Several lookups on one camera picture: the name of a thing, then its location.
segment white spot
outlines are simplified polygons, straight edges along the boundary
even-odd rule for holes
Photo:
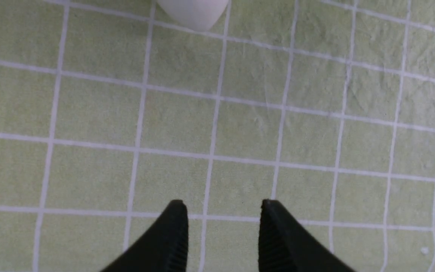
[[[423,248],[421,248],[421,253],[424,255],[429,254],[429,248],[427,246],[424,246]]]

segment floor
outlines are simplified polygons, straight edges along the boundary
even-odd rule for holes
[[[276,198],[363,272],[435,272],[435,0],[0,0],[0,272],[98,271],[167,203],[257,270]]]

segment green tiled floor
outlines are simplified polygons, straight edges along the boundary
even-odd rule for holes
[[[263,198],[435,272],[435,1],[0,0],[0,272],[98,271],[175,198],[190,272],[258,270]]]

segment white object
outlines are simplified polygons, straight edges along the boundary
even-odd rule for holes
[[[427,246],[424,246],[423,248],[421,248],[421,253],[423,255],[429,254],[429,248]]]
[[[212,28],[228,2],[229,0],[157,0],[172,19],[199,32]]]

